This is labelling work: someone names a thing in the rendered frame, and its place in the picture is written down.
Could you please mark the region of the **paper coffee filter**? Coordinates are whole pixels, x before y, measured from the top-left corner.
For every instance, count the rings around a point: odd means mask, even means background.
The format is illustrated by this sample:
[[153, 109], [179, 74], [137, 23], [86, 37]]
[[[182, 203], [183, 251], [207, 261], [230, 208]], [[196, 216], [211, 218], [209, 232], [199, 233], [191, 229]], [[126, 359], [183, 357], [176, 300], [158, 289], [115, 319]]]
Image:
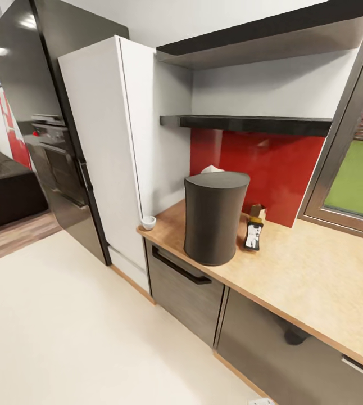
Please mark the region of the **paper coffee filter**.
[[223, 169], [218, 169], [212, 165], [208, 166], [207, 168], [203, 169], [200, 173], [205, 174], [205, 173], [211, 173], [211, 172], [222, 172], [224, 171]]

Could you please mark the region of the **coffee cup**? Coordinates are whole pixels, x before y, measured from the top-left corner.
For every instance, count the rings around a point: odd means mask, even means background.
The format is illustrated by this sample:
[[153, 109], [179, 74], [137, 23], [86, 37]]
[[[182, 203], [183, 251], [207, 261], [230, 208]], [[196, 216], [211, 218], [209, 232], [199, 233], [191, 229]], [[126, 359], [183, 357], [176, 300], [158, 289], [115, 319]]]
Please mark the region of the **coffee cup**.
[[156, 219], [154, 217], [145, 217], [141, 220], [141, 225], [146, 230], [153, 230], [156, 224]]

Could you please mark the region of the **bottle of coffee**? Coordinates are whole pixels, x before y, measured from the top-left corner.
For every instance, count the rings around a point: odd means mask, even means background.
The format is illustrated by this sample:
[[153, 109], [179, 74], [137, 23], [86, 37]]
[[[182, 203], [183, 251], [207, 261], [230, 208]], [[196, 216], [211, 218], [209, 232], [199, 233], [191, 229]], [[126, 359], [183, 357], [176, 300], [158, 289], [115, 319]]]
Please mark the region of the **bottle of coffee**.
[[261, 218], [249, 216], [247, 220], [247, 233], [243, 241], [245, 249], [260, 251], [259, 237], [263, 226]]

